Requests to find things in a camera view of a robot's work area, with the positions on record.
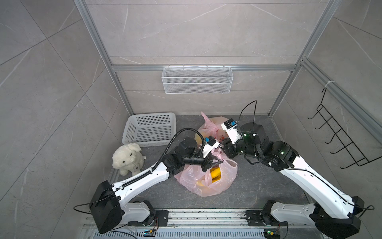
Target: aluminum profile beam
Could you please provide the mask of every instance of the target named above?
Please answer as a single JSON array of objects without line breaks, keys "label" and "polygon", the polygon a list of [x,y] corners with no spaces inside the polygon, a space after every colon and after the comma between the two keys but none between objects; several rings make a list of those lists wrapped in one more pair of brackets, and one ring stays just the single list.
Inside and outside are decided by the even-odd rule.
[{"label": "aluminum profile beam", "polygon": [[356,118],[374,138],[382,144],[382,125],[369,114],[356,100],[354,100],[338,84],[330,83],[332,81],[320,68],[307,58],[303,58],[302,66],[316,78],[327,90],[336,98],[353,116]]},{"label": "aluminum profile beam", "polygon": [[313,33],[309,37],[308,42],[306,43],[303,51],[301,52],[301,55],[299,56],[297,63],[296,63],[296,70],[291,73],[286,80],[283,88],[281,89],[279,95],[277,96],[275,102],[273,103],[268,115],[272,118],[275,114],[277,108],[280,106],[282,100],[284,99],[285,95],[287,94],[290,86],[292,85],[294,79],[296,78],[298,72],[301,69],[301,60],[304,57],[308,57],[309,54],[312,52],[314,46],[316,45],[318,39],[324,32],[326,26],[328,25],[330,19],[334,15],[335,11],[337,10],[338,6],[341,4],[342,0],[329,0],[328,4],[326,5],[326,8],[324,12],[322,13],[320,20],[318,21],[316,27],[314,28]]},{"label": "aluminum profile beam", "polygon": [[125,71],[162,71],[164,67],[231,67],[234,70],[288,70],[294,71],[296,65],[293,64],[228,64],[228,65],[113,65],[115,72]]},{"label": "aluminum profile beam", "polygon": [[97,32],[97,29],[94,25],[94,21],[93,21],[91,15],[89,13],[89,9],[87,8],[86,3],[84,2],[84,0],[74,0],[74,2],[77,6],[79,13],[81,14],[82,19],[85,22],[86,28],[88,29],[91,38],[94,41],[95,47],[97,48],[105,66],[106,66],[106,69],[109,72],[109,75],[114,82],[115,87],[117,88],[118,94],[120,95],[122,102],[126,107],[127,112],[129,113],[129,115],[133,115],[134,114],[133,109],[131,108],[129,100],[126,97],[126,94],[125,94],[125,91],[123,90],[121,82],[119,81],[116,73],[112,70],[112,63],[109,59],[109,56],[107,55],[106,49],[105,49],[105,47],[101,41],[101,38]]}]

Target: banana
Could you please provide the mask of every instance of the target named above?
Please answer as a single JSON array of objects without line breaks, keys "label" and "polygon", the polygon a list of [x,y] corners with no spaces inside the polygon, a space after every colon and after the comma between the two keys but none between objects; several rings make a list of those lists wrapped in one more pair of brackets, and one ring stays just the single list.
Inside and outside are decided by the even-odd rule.
[{"label": "banana", "polygon": [[212,179],[214,179],[214,178],[220,176],[221,174],[222,174],[222,173],[220,172],[220,168],[218,167],[217,169],[215,169],[215,170],[213,170],[213,171],[211,172],[211,177],[212,177]]},{"label": "banana", "polygon": [[217,176],[216,178],[214,178],[214,179],[212,180],[212,182],[216,182],[216,181],[220,180],[221,177],[222,177],[222,175]]}]

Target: gray marble floor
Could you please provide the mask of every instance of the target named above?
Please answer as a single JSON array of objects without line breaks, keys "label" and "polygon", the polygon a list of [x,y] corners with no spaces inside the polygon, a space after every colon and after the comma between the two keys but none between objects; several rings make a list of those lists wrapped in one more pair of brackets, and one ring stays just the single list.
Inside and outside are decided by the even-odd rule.
[{"label": "gray marble floor", "polygon": [[[238,115],[225,115],[238,119]],[[242,123],[252,121],[252,116],[244,115]],[[198,129],[204,123],[202,116],[177,115],[176,127]],[[271,141],[279,140],[276,130],[267,115],[257,115],[256,123],[264,126]],[[184,137],[193,137],[193,132],[184,132],[174,141],[175,147]],[[153,165],[161,156],[165,146],[144,147],[142,154],[147,157],[143,169]],[[303,190],[287,177],[262,164],[250,165],[242,156],[234,160],[238,163],[238,173],[231,187],[219,195],[200,197],[179,184],[175,178],[161,182],[133,199],[149,200],[154,208],[262,208],[267,200],[283,203],[307,203]],[[119,176],[118,180],[131,177]]]}]

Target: pink plastic bag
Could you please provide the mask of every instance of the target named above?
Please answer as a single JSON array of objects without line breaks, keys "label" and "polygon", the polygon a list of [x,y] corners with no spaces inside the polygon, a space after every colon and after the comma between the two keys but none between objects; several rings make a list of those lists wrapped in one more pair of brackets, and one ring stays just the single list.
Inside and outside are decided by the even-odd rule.
[{"label": "pink plastic bag", "polygon": [[203,172],[200,166],[186,165],[182,172],[175,175],[177,181],[201,197],[217,195],[227,190],[236,178],[238,171],[237,163],[229,159],[220,148],[213,149],[212,155],[223,160],[223,162],[219,164],[221,171],[220,180],[213,183],[209,169],[207,172]]},{"label": "pink plastic bag", "polygon": [[[222,123],[226,122],[228,120],[227,118],[219,116],[209,119],[205,113],[200,113],[206,122],[198,129],[198,131],[203,135],[204,138],[213,136],[221,142],[223,139],[228,137],[226,131],[222,129]],[[195,140],[198,145],[202,144],[202,140],[197,134],[195,134]]]}]

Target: wall-mounted wire basket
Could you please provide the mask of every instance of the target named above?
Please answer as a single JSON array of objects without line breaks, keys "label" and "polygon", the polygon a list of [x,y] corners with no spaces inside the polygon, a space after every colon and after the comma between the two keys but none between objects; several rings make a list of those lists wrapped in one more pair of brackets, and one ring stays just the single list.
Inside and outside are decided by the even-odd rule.
[{"label": "wall-mounted wire basket", "polygon": [[230,67],[164,67],[166,94],[229,93],[233,75]]}]

